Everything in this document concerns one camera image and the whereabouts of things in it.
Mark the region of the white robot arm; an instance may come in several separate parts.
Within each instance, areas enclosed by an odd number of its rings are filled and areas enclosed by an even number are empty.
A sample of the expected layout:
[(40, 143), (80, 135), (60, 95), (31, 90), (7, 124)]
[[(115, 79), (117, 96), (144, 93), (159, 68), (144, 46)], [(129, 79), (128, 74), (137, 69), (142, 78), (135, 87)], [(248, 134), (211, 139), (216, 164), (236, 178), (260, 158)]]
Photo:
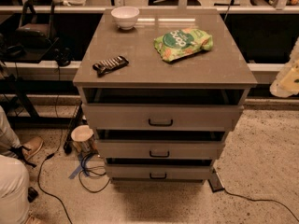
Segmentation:
[(270, 92), (280, 98), (299, 93), (299, 37), (290, 54), (290, 60), (284, 64), (271, 84)]

